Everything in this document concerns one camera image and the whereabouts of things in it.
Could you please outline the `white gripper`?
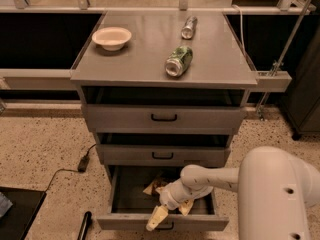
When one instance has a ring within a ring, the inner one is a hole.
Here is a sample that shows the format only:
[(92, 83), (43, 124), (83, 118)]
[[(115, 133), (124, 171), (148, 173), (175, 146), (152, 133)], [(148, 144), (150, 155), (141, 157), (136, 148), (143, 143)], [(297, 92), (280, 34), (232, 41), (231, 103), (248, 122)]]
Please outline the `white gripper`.
[(199, 191), (184, 185), (181, 180), (167, 184), (161, 191), (160, 206), (156, 206), (147, 222), (146, 229), (153, 231), (168, 216), (168, 210), (175, 210), (184, 201), (194, 199)]

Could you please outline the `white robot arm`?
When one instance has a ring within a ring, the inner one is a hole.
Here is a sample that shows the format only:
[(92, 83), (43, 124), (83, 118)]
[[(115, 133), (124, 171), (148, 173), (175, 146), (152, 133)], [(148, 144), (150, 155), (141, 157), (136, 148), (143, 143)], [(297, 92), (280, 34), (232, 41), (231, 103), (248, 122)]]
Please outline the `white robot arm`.
[(320, 172), (270, 146), (249, 151), (238, 168), (184, 167), (180, 178), (161, 190), (146, 229), (154, 230), (170, 210), (215, 188), (237, 194), (239, 240), (311, 240), (306, 209), (320, 203)]

